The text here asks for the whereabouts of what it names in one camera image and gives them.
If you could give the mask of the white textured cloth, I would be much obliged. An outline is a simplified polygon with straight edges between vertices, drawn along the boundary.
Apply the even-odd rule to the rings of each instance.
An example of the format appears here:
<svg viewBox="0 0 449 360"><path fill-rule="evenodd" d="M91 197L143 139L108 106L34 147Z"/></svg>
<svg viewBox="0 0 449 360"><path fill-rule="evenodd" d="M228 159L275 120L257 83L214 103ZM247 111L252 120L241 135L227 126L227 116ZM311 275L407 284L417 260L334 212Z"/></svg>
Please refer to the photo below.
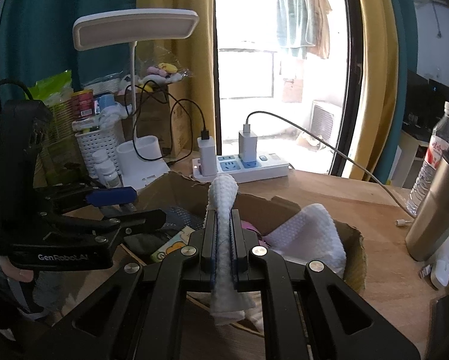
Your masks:
<svg viewBox="0 0 449 360"><path fill-rule="evenodd" d="M238 186L228 174L214 178L208 189L206 219L210 210L217 216L215 284L210 301L210 314L217 326L238 322L245 318L245 311L255 307L247 293L234 288L231 253L231 210L237 197Z"/></svg>
<svg viewBox="0 0 449 360"><path fill-rule="evenodd" d="M319 260L343 278L347 255L333 219L319 203L305 206L264 236L264 241L287 261L306 264Z"/></svg>

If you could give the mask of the cartoon print pouch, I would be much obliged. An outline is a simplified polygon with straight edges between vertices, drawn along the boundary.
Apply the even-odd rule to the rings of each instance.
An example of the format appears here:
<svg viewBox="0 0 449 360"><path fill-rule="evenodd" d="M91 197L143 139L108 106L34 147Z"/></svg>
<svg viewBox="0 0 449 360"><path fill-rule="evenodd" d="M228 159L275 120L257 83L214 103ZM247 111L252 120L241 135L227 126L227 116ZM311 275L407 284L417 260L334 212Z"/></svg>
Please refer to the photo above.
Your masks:
<svg viewBox="0 0 449 360"><path fill-rule="evenodd" d="M185 226L181 231L179 231L175 236L173 236L170 240L165 242L162 246L153 252L150 256L153 262L161 262L166 256L172 253L175 250L179 250L184 246L189 244L189 238L191 234L194 232L193 228L189 226Z"/></svg>

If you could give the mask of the pink plush toy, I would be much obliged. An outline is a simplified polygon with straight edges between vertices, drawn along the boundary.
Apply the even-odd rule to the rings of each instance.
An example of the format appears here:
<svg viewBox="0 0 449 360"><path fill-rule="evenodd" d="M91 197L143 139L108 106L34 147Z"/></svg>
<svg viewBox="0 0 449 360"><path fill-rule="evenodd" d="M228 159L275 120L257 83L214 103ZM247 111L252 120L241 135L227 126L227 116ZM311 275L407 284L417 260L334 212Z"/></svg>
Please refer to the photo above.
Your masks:
<svg viewBox="0 0 449 360"><path fill-rule="evenodd" d="M260 245L265 246L265 247L268 246L268 244L264 241L260 231L253 224L242 220L241 225L244 230L252 231L253 233L255 233L257 235Z"/></svg>

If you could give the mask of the green snack bag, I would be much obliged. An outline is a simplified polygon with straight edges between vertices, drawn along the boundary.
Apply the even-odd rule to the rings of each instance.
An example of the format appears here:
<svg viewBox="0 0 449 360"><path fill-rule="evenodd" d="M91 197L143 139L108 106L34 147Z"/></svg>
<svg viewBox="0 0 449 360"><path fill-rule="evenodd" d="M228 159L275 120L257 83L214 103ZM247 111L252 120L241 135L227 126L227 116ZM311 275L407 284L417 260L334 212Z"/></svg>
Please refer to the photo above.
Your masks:
<svg viewBox="0 0 449 360"><path fill-rule="evenodd" d="M45 179L49 185L70 180L71 170L67 168L67 165L77 166L80 171L85 169L75 133L71 127L74 121L71 83L71 70L66 70L38 80L34 86L28 88L33 98L42 100L52 114L45 144L40 153Z"/></svg>

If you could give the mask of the white pill bottle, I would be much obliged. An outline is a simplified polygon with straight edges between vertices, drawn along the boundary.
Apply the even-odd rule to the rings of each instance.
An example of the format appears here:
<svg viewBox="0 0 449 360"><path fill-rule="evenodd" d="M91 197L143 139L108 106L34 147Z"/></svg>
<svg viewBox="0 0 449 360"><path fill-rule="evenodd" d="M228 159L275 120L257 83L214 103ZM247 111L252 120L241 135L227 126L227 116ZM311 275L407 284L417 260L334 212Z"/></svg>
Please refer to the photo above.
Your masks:
<svg viewBox="0 0 449 360"><path fill-rule="evenodd" d="M122 186L115 164L110 159L107 159L100 165L100 172L108 189L120 188Z"/></svg>
<svg viewBox="0 0 449 360"><path fill-rule="evenodd" d="M105 180L103 178L102 172L101 172L101 166L109 159L107 151L105 149L96 150L92 154L93 159L93 165L95 172L98 176L98 180L101 184L105 184Z"/></svg>

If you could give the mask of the white perforated plastic basket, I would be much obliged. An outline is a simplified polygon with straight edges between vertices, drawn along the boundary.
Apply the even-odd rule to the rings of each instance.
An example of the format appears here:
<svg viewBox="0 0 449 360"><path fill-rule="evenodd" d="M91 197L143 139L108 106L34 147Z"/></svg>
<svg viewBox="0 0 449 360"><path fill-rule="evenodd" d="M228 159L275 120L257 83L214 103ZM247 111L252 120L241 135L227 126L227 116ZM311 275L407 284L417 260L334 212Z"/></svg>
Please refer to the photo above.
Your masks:
<svg viewBox="0 0 449 360"><path fill-rule="evenodd" d="M115 164L118 174L121 173L116 148L124 142L124 133L119 124L89 133L76 133L75 138L86 169L93 179L98 177L93 160L93 153L98 150L105 150L108 158Z"/></svg>

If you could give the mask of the dark grey knitted fabric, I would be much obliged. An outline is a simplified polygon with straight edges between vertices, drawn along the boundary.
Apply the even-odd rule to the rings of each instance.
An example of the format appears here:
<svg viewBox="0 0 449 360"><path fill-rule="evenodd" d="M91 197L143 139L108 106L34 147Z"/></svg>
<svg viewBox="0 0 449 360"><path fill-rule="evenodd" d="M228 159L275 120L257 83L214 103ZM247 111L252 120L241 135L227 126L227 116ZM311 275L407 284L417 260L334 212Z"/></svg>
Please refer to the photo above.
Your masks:
<svg viewBox="0 0 449 360"><path fill-rule="evenodd" d="M163 230L181 231L184 227L189 227L198 231L203 228L203 219L201 217L179 206L170 206L164 209L164 213L166 214L166 220L162 227Z"/></svg>

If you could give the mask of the white desk lamp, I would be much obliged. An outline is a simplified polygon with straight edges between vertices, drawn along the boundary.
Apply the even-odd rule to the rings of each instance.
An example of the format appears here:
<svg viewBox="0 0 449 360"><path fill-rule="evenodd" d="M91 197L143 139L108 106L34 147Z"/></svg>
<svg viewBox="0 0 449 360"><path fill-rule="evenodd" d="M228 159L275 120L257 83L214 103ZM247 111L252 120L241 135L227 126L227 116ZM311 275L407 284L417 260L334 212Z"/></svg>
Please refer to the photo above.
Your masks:
<svg viewBox="0 0 449 360"><path fill-rule="evenodd" d="M140 190L169 172L158 138L137 137L137 94L135 76L135 49L139 41L179 40L188 38L198 24L193 10L145 8L114 10L82 16L73 24L73 42L76 50L127 43L131 78L132 139L116 148L123 184Z"/></svg>

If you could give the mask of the white computer mouse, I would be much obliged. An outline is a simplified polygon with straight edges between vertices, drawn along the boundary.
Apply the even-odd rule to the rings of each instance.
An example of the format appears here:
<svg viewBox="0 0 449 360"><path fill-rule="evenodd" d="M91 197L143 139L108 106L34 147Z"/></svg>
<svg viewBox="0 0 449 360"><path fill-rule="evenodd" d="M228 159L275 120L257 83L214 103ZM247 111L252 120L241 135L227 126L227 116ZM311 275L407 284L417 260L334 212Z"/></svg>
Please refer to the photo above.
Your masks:
<svg viewBox="0 0 449 360"><path fill-rule="evenodd" d="M438 259L434 262L430 272L430 281L436 289L446 288L449 284L449 261Z"/></svg>

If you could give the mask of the white power strip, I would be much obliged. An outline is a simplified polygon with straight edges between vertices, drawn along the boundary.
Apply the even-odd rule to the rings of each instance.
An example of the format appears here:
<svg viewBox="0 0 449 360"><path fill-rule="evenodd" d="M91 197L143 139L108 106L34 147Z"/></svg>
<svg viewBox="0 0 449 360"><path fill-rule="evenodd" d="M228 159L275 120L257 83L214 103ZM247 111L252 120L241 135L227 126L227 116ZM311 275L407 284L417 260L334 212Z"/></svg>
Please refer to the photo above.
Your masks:
<svg viewBox="0 0 449 360"><path fill-rule="evenodd" d="M202 173L200 158L192 160L193 178L203 183L212 182L218 175L223 174L231 175L238 184L286 177L290 164L277 154L260 155L251 163L244 163L236 154L217 156L216 168L215 175L206 176Z"/></svg>

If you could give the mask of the stainless steel tumbler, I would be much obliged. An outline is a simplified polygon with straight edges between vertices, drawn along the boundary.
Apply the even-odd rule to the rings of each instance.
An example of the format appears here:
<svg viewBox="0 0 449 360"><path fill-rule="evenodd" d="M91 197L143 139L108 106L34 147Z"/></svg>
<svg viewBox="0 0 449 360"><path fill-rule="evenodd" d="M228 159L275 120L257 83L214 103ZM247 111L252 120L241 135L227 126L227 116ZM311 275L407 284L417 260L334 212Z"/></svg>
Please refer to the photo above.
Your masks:
<svg viewBox="0 0 449 360"><path fill-rule="evenodd" d="M449 237L449 149L441 159L429 192L420 205L405 244L410 256L422 262Z"/></svg>

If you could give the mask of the white usb charger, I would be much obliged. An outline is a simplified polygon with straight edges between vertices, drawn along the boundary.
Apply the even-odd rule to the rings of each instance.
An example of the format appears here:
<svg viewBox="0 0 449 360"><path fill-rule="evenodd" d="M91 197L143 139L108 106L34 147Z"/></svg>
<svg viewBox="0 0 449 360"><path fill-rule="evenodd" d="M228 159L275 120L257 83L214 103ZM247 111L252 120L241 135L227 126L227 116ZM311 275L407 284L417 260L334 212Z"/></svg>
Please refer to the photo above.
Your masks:
<svg viewBox="0 0 449 360"><path fill-rule="evenodd" d="M239 158L243 163L250 163L256 160L258 137L252 132L240 132L238 134Z"/></svg>
<svg viewBox="0 0 449 360"><path fill-rule="evenodd" d="M213 137L198 138L200 170L203 176L215 176L217 173L217 156Z"/></svg>

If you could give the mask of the teal curtain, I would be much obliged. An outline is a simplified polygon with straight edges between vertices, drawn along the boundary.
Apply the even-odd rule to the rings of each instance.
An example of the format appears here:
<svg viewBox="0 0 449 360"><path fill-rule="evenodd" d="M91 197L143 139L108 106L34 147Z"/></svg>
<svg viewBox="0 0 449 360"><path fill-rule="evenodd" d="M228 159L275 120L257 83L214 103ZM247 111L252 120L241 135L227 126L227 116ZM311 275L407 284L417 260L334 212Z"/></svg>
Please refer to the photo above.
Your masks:
<svg viewBox="0 0 449 360"><path fill-rule="evenodd" d="M136 0L5 0L0 20L0 79L33 86L68 70L73 88L80 89L99 77L126 72L127 45L78 51L72 29L82 16L135 5Z"/></svg>

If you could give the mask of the bag of plush toys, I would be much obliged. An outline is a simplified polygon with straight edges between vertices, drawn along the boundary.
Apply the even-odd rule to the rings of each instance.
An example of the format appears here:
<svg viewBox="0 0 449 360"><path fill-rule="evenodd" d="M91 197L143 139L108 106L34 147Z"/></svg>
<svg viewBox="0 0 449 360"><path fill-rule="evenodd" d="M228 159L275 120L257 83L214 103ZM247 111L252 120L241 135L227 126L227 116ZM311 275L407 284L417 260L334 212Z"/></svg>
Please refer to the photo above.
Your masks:
<svg viewBox="0 0 449 360"><path fill-rule="evenodd" d="M135 50L133 72L135 84L146 89L169 86L193 75L171 51L159 46L147 50L141 58Z"/></svg>

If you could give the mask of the clear plastic water bottle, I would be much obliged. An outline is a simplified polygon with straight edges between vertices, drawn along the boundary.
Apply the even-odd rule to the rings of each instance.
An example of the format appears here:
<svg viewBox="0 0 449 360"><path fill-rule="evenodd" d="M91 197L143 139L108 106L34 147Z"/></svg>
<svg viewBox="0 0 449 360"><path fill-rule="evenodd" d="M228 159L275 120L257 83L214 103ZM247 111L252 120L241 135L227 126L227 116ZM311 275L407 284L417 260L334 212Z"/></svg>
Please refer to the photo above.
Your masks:
<svg viewBox="0 0 449 360"><path fill-rule="evenodd" d="M413 216L417 215L419 206L429 192L443 153L447 149L449 149L449 102L444 102L444 116L433 128L423 164L408 196L407 210Z"/></svg>

